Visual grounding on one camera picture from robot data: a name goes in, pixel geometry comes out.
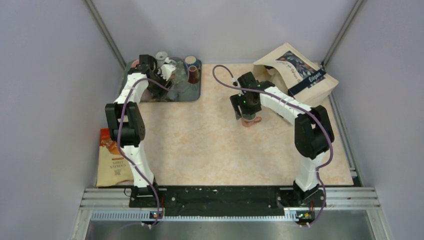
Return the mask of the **salmon mug front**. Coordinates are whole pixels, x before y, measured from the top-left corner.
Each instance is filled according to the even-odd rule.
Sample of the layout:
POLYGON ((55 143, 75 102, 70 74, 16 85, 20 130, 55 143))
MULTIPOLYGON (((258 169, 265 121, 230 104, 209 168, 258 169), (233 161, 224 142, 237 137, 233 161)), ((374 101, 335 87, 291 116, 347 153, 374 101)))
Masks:
POLYGON ((244 114, 241 117, 241 124, 242 126, 244 126, 245 128, 250 128, 255 124, 258 124, 262 121, 262 118, 260 116, 257 116, 255 113, 254 114, 244 114))

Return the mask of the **grey white mug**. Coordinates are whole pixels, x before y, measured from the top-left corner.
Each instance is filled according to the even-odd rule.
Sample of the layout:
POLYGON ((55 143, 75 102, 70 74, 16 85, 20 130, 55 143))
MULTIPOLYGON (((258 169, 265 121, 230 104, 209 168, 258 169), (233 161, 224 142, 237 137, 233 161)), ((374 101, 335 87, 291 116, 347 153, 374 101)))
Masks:
POLYGON ((157 67, 160 68, 163 64, 166 63, 166 59, 168 58, 168 53, 165 51, 160 51, 155 55, 155 59, 157 62, 157 67))

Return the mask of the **green floral tray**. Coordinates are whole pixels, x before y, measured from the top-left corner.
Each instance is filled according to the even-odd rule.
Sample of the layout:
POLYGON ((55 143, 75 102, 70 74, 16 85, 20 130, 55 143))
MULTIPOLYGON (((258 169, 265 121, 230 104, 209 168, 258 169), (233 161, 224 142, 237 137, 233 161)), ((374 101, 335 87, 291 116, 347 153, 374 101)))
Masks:
POLYGON ((113 101, 114 103, 123 104, 127 98, 130 102, 140 103, 145 90, 149 90, 153 94, 153 99, 149 102, 171 102, 167 98, 167 93, 172 88, 180 90, 175 102, 193 102, 200 97, 200 83, 191 84, 188 82, 188 67, 181 60, 176 61, 176 71, 170 79, 172 86, 169 88, 147 78, 138 68, 131 68, 131 64, 126 69, 120 93, 113 101))

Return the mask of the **dark brown mug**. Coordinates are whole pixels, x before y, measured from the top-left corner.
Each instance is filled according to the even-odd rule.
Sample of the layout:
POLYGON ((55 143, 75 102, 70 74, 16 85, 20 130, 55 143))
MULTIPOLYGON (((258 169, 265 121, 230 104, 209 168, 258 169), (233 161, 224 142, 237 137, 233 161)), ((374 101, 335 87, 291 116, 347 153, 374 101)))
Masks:
POLYGON ((190 65, 188 67, 188 82, 190 84, 197 84, 200 81, 199 69, 195 65, 190 65))

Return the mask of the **lilac mug black handle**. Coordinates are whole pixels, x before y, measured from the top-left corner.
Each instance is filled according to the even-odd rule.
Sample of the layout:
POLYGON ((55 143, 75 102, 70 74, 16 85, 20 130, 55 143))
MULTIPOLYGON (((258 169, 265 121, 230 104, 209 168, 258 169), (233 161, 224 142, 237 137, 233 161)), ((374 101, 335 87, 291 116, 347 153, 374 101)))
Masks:
POLYGON ((154 95, 146 89, 141 95, 140 102, 150 102, 153 98, 154 95))

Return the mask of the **light blue mug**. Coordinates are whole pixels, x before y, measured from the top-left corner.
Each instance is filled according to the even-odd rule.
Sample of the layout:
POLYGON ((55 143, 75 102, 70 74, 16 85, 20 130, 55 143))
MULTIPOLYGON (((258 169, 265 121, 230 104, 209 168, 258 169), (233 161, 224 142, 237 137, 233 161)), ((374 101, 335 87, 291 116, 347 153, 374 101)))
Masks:
POLYGON ((179 97, 179 93, 180 93, 180 89, 174 89, 174 88, 170 88, 169 91, 166 94, 166 97, 171 101, 177 101, 178 97, 179 97))

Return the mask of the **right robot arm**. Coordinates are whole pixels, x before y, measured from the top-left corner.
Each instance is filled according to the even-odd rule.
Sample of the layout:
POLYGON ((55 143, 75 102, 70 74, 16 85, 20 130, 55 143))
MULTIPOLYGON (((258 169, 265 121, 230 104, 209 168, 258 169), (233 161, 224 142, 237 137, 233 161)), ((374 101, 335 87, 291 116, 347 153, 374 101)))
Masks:
POLYGON ((317 167, 334 141, 327 110, 295 100, 272 82, 258 81, 252 72, 233 78, 232 85, 240 89, 230 96, 230 102, 243 126, 259 123, 261 118, 256 114, 268 108, 294 127, 294 145, 301 155, 301 166, 293 183, 293 200, 299 206, 307 206, 319 188, 317 167))

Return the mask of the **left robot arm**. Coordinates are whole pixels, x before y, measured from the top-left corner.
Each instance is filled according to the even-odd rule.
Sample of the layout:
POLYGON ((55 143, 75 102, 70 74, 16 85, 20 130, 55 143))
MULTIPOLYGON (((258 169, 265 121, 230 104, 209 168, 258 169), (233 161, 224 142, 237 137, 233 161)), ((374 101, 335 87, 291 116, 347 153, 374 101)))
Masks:
POLYGON ((172 86, 171 77, 176 67, 167 56, 139 55, 126 75, 126 82, 117 99, 105 106, 108 130, 116 141, 118 151, 129 162, 133 185, 142 190, 141 200, 149 207, 160 202, 160 193, 154 189, 152 173, 145 149, 146 127, 139 110, 144 97, 161 98, 172 86))

